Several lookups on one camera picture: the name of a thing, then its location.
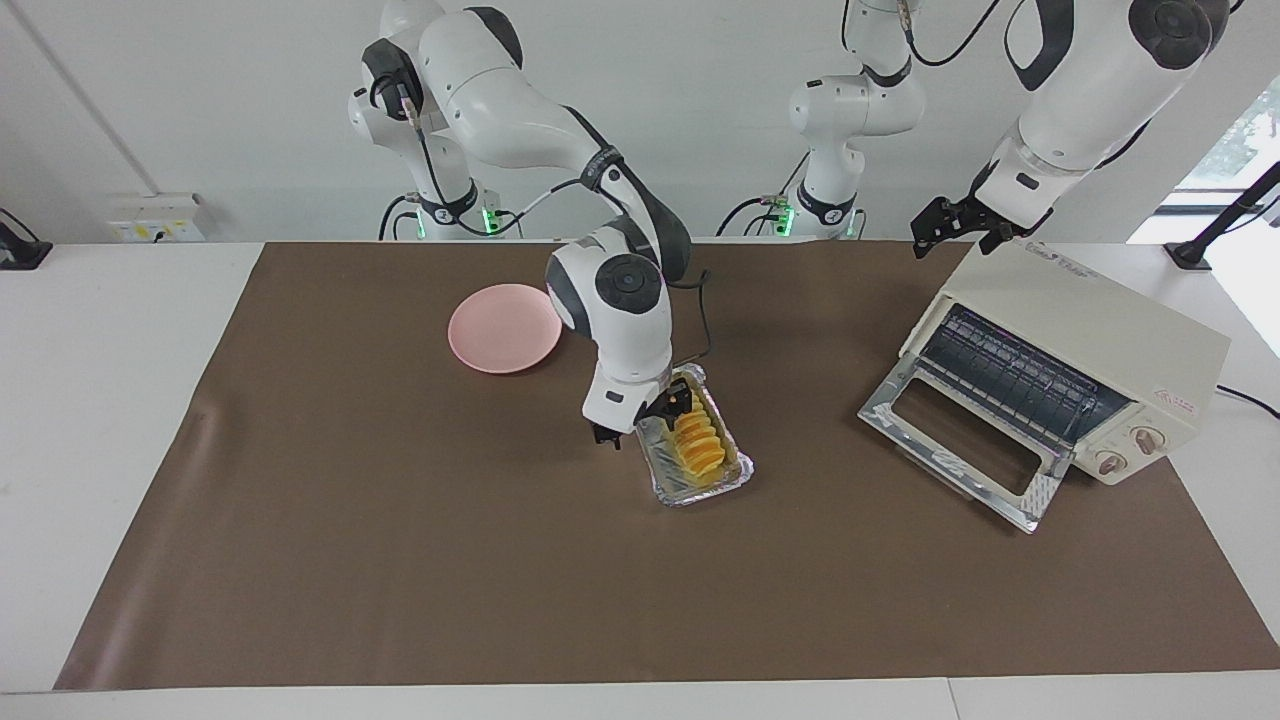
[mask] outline tree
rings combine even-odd
[[[1201,164],[1183,182],[1184,187],[1221,184],[1230,181],[1258,156],[1258,147],[1280,135],[1280,78],[1244,111]]]

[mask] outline yellow fruit slice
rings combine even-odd
[[[699,479],[708,478],[704,484],[709,484],[714,480],[710,474],[724,464],[724,446],[707,409],[696,396],[692,407],[692,411],[676,420],[673,433],[676,452],[690,474]]]

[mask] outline white table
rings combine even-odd
[[[1174,269],[1156,247],[1059,250],[1230,336],[1222,382],[1280,398],[1280,359],[1211,275]],[[0,392],[0,692],[14,693],[0,694],[0,717],[1280,716],[1280,671],[46,693],[260,251],[259,245],[61,246],[36,273],[0,274],[0,369],[8,380]],[[1280,424],[1217,397],[1204,433],[1172,460],[1276,635]]]

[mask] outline green indicator light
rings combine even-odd
[[[782,224],[778,225],[778,234],[782,237],[791,237],[791,228],[796,224],[796,211],[790,205],[787,206],[787,214]]]

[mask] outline brown table mat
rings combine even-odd
[[[449,354],[453,307],[548,247],[268,246],[58,689],[1280,667],[1167,462],[1070,478],[1027,537],[856,419],[965,251],[699,247],[758,471],[669,510],[634,441],[591,445],[591,343],[511,378]]]

